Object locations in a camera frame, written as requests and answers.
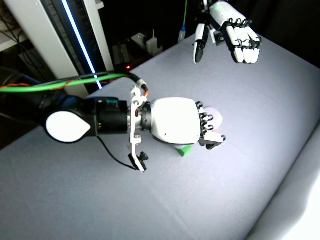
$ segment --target gray tablecloth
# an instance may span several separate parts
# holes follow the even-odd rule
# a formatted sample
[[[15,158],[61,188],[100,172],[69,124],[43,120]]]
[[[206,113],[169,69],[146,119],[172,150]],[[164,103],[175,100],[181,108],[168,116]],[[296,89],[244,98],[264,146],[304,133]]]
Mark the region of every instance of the gray tablecloth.
[[[227,141],[181,157],[142,135],[142,174],[114,162],[96,138],[62,144],[41,128],[0,153],[1,240],[237,240],[246,237],[320,118],[320,70],[264,39],[256,64],[235,64],[194,38],[135,69],[149,100],[186,97],[217,108]],[[128,79],[95,96],[129,100]],[[129,163],[128,135],[102,137]]]

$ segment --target green block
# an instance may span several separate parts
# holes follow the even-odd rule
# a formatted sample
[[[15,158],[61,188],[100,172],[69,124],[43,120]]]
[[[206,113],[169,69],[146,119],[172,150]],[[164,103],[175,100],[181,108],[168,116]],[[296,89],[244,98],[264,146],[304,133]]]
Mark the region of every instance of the green block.
[[[185,155],[191,152],[192,145],[188,145],[188,146],[185,146],[184,148],[176,149],[176,150],[178,151],[178,153],[180,153],[182,157],[184,157]]]

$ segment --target green wire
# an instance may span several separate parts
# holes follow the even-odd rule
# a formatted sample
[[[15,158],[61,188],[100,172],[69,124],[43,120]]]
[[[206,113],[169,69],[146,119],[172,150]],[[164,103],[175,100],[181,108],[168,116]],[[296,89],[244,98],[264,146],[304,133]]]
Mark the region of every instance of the green wire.
[[[183,25],[186,25],[188,0],[185,0]]]
[[[0,88],[0,93],[33,93],[33,92],[43,92],[43,91],[48,91],[51,89],[58,89],[58,88],[63,88],[66,86],[75,86],[75,85],[80,85],[80,84],[90,84],[90,83],[95,83],[96,81],[105,81],[109,79],[115,79],[115,78],[122,78],[125,77],[126,74],[123,73],[117,73],[117,74],[111,74],[111,75],[106,75],[106,76],[100,76],[98,78],[88,78],[88,79],[82,79],[82,80],[74,80],[74,81],[68,81],[66,80],[65,82],[60,82],[60,83],[54,83],[50,85],[43,85],[43,86],[9,86],[9,87],[4,87]]]

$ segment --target robotic arm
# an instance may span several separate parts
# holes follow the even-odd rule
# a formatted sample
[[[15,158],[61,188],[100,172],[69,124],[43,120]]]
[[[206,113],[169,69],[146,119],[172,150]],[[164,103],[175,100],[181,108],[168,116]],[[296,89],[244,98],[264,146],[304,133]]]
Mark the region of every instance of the robotic arm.
[[[0,67],[5,82],[14,85],[38,85],[39,82],[23,74]],[[131,90],[129,107],[126,101],[115,97],[82,99],[69,96],[63,90],[32,93],[1,93],[2,109],[15,109],[23,118],[43,126],[45,132],[61,143],[76,143],[85,137],[103,134],[126,134],[129,129],[129,159],[134,168],[144,172],[148,156],[136,153],[142,142],[139,131],[150,131],[153,137],[166,144],[191,145],[200,143],[208,150],[218,147],[225,136],[213,132],[203,103],[182,97],[168,97],[147,101],[147,84],[132,74],[136,82]]]
[[[258,61],[261,38],[251,29],[251,20],[246,19],[224,0],[200,0],[201,11],[195,32],[193,61],[199,63],[204,54],[208,37],[212,42],[229,46],[237,63],[254,64]]]

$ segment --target blue light strip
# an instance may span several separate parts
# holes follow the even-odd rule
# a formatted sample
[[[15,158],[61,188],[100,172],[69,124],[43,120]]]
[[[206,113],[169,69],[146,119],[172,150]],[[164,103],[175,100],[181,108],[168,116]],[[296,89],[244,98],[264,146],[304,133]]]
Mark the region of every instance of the blue light strip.
[[[74,31],[74,33],[75,33],[75,35],[76,35],[76,38],[77,38],[78,41],[79,41],[79,44],[80,44],[80,46],[81,46],[81,49],[82,49],[83,54],[84,54],[84,56],[85,56],[85,59],[86,59],[86,61],[87,61],[88,64],[89,64],[89,67],[90,67],[90,69],[91,69],[91,72],[92,72],[93,74],[95,74],[95,73],[96,73],[96,70],[95,70],[94,66],[92,65],[92,62],[91,62],[91,59],[90,59],[90,57],[89,57],[89,55],[88,55],[88,52],[87,52],[87,49],[86,49],[86,47],[85,47],[84,41],[82,40],[82,38],[81,38],[81,36],[80,36],[80,33],[79,33],[78,28],[77,28],[76,22],[75,22],[75,20],[74,20],[74,17],[73,17],[72,14],[71,14],[69,5],[68,5],[68,3],[67,3],[67,0],[61,0],[61,2],[62,2],[62,4],[63,4],[63,7],[64,7],[64,9],[65,9],[65,12],[66,12],[69,20],[70,20],[70,23],[71,23],[71,25],[72,25],[73,31]],[[99,81],[96,81],[96,83],[97,83],[99,89],[102,89],[101,83],[100,83]]]

